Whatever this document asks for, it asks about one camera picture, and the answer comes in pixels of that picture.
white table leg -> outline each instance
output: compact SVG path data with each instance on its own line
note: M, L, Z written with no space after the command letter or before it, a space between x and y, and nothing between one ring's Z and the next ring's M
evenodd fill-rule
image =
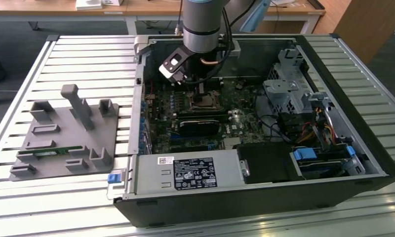
M127 30L128 30L130 35L138 35L136 16L127 16L126 17L126 24L127 24Z
M301 34L311 34L319 21L319 15L311 15L306 21Z

3d printed holder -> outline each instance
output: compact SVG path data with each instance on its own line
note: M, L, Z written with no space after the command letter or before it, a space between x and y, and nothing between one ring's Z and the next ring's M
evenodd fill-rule
M62 88L72 107L54 108L48 101L34 103L35 119L11 169L11 181L111 172L119 105L104 99L88 106L78 91L75 84Z

warning label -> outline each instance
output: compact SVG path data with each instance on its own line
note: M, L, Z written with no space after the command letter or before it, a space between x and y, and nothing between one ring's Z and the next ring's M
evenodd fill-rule
M218 187L213 158L175 160L174 179L176 190Z

gray carpet floor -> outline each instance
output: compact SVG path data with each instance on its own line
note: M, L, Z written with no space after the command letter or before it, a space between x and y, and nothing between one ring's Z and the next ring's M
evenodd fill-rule
M139 34L159 34L174 32L175 22L154 24L147 29L144 23L138 23ZM27 22L0 22L0 61L8 76L0 82L0 90L18 90L30 72L38 54L48 35L124 35L123 22L40 22L40 30L32 31ZM395 35L384 46L369 68L378 76L395 96ZM0 93L0 122L16 93Z

white box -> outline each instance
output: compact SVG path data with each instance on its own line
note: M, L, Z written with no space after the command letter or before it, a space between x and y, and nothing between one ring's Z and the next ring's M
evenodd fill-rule
M102 9L100 0L76 0L76 10Z
M104 5L119 6L123 3L123 0L102 0Z

